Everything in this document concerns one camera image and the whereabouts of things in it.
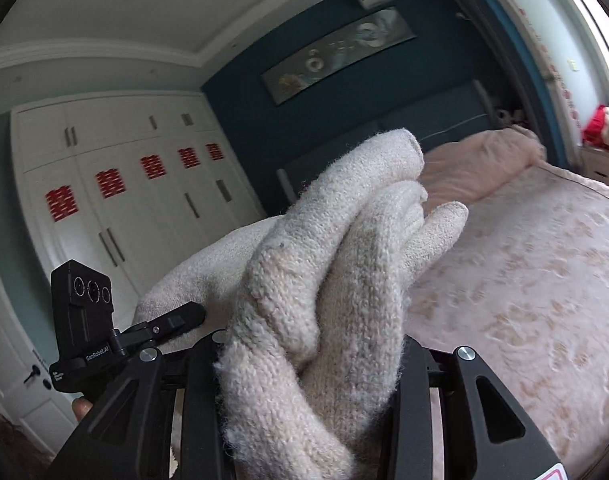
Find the person's left hand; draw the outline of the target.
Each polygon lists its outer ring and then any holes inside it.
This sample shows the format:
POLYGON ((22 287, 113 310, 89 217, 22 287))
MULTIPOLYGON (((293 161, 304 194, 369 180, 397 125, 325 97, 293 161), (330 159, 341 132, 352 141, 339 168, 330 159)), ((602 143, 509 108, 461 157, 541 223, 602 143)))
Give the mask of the person's left hand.
POLYGON ((71 407, 73 410, 74 417, 80 422, 89 411, 91 411, 93 407, 93 403, 88 399, 85 399, 83 396, 80 398, 74 399, 71 403, 71 407))

